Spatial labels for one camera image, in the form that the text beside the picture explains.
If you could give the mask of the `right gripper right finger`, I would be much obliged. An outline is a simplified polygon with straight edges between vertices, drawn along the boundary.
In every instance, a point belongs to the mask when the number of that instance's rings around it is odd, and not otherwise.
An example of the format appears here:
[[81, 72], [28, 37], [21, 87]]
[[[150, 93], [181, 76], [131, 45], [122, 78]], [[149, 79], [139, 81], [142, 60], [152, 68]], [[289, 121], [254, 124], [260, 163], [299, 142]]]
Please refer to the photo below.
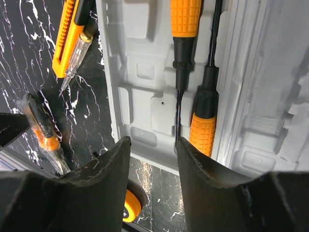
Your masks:
[[176, 150], [188, 231], [308, 231], [307, 172], [251, 178], [205, 156], [183, 137]]

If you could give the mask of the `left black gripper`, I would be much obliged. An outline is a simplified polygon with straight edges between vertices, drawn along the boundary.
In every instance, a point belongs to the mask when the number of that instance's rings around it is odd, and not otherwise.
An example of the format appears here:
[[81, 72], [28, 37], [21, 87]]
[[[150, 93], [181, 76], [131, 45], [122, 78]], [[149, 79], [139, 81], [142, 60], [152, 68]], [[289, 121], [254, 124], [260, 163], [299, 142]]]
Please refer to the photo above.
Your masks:
[[24, 132], [31, 128], [26, 115], [0, 114], [0, 150], [14, 142]]

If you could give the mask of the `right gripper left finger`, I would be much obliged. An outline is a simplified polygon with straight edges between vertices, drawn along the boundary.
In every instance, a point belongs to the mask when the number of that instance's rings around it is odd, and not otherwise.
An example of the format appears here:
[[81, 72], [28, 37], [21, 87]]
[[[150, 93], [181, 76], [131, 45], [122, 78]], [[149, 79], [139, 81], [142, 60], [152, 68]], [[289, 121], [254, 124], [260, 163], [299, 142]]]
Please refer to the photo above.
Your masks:
[[130, 146], [125, 136], [105, 154], [61, 178], [1, 172], [1, 231], [121, 231]]

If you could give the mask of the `grey plastic tool case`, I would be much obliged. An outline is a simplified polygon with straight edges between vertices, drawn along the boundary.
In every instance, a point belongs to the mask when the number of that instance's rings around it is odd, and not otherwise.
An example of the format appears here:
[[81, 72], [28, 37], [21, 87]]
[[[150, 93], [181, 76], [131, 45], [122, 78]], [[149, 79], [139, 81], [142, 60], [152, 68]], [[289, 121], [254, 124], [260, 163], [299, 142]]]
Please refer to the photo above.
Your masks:
[[[178, 173], [174, 48], [167, 0], [98, 0], [116, 140], [131, 155]], [[309, 3], [226, 0], [212, 158], [247, 176], [309, 169]]]

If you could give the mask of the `orange black screwdriver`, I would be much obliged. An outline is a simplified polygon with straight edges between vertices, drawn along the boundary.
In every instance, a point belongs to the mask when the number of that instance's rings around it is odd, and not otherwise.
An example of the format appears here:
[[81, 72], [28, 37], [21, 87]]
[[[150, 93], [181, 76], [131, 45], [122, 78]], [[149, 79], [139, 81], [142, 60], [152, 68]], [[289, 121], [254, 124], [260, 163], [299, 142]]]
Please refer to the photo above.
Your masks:
[[204, 70], [203, 82], [197, 88], [189, 136], [189, 142], [208, 157], [211, 156], [213, 148], [219, 98], [216, 90], [219, 68], [215, 66], [215, 52], [222, 5], [222, 0], [215, 2], [209, 56]]
[[175, 87], [177, 89], [176, 141], [181, 135], [181, 104], [183, 94], [189, 82], [189, 74], [193, 67], [191, 58], [197, 36], [201, 6], [201, 0], [170, 1], [171, 35], [174, 46], [174, 61], [172, 66], [176, 71]]

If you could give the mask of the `clear test pen screwdriver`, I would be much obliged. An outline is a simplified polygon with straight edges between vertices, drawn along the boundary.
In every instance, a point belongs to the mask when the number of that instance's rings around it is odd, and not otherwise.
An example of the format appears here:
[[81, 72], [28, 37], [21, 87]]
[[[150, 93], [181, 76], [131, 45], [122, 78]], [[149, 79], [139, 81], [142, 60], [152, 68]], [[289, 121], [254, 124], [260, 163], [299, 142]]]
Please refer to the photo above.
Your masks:
[[88, 52], [88, 49], [93, 41], [93, 35], [88, 30], [83, 30], [78, 40], [75, 44], [74, 50], [71, 54], [71, 57], [69, 59], [69, 65], [68, 68], [65, 71], [65, 77], [64, 81], [60, 88], [59, 97], [62, 95], [62, 93], [66, 90], [66, 88], [69, 86], [71, 80], [75, 77], [77, 74], [78, 68], [81, 66], [81, 63], [83, 59], [86, 56], [86, 53]]

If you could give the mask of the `orange utility knife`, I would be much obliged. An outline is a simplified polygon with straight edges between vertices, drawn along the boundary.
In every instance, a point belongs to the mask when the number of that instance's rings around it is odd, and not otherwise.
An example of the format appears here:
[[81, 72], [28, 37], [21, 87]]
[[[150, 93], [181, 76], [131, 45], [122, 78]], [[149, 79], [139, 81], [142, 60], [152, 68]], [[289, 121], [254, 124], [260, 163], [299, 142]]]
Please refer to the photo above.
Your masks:
[[93, 0], [64, 1], [52, 68], [57, 78], [64, 78], [69, 60], [94, 4]]

